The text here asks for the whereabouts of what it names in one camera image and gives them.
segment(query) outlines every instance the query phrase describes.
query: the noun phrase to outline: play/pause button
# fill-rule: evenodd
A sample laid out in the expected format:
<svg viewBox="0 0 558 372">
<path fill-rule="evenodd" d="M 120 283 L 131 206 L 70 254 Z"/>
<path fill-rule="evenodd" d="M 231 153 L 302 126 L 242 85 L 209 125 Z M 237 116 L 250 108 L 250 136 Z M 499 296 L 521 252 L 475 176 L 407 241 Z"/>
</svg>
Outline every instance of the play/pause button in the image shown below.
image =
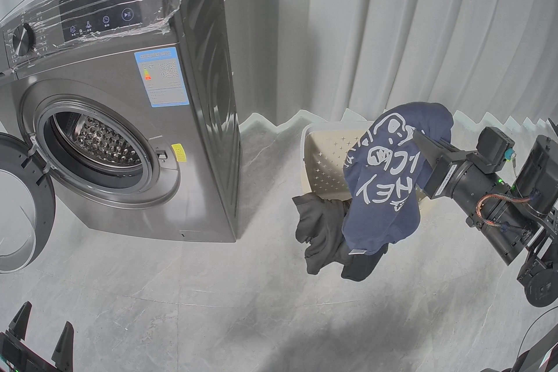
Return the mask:
<svg viewBox="0 0 558 372">
<path fill-rule="evenodd" d="M 134 11 L 131 8 L 124 8 L 122 10 L 122 20 L 129 22 L 134 18 Z"/>
</svg>

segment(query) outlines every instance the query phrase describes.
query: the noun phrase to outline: open door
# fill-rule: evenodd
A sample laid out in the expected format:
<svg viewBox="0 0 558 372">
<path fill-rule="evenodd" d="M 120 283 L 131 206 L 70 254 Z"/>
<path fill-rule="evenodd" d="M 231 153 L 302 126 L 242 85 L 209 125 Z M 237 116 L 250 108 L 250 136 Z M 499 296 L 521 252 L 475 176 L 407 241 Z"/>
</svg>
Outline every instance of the open door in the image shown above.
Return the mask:
<svg viewBox="0 0 558 372">
<path fill-rule="evenodd" d="M 0 273 L 33 262 L 50 237 L 56 200 L 45 166 L 22 140 L 0 133 Z"/>
</svg>

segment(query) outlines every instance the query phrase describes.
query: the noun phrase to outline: washing machine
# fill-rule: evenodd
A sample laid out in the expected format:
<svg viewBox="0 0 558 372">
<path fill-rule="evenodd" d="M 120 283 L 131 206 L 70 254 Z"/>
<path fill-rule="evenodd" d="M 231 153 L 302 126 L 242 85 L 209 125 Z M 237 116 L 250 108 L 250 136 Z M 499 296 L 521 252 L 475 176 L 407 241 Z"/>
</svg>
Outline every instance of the washing machine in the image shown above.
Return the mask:
<svg viewBox="0 0 558 372">
<path fill-rule="evenodd" d="M 95 230 L 235 241 L 224 0 L 25 0 L 0 26 L 0 272 L 43 250 L 55 195 Z"/>
</svg>

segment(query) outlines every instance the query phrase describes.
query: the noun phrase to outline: floor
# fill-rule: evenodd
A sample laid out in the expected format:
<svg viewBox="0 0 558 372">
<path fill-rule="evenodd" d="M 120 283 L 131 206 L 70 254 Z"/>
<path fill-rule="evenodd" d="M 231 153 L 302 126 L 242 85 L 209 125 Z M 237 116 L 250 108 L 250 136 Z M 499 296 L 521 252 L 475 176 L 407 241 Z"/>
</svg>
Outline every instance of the floor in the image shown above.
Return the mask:
<svg viewBox="0 0 558 372">
<path fill-rule="evenodd" d="M 49 359 L 66 320 L 75 370 L 463 371 L 511 367 L 531 322 L 510 266 L 446 198 L 422 208 L 417 232 L 362 283 L 340 265 L 309 276 L 294 231 L 300 194 L 299 117 L 277 133 L 243 130 L 241 237 L 236 244 L 137 239 L 86 228 L 62 204 L 29 267 L 0 276 L 0 328 L 33 304 L 27 344 Z M 492 124 L 490 119 L 483 123 Z M 476 144 L 466 119 L 453 143 Z M 540 124 L 507 129 L 521 166 Z M 502 173 L 513 179 L 511 167 Z M 529 348 L 558 322 L 535 325 Z"/>
</svg>

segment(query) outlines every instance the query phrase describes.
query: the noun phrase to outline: laundry basket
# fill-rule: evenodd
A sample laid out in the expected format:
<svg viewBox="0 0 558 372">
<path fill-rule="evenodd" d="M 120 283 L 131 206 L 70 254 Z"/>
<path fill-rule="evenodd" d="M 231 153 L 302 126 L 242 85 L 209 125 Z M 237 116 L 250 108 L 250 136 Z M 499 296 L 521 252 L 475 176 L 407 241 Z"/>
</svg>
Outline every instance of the laundry basket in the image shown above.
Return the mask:
<svg viewBox="0 0 558 372">
<path fill-rule="evenodd" d="M 304 128 L 300 140 L 304 194 L 314 192 L 327 200 L 351 198 L 343 165 L 349 149 L 372 124 L 372 121 L 341 121 L 314 123 Z M 416 190 L 421 202 L 426 195 L 419 187 Z"/>
</svg>

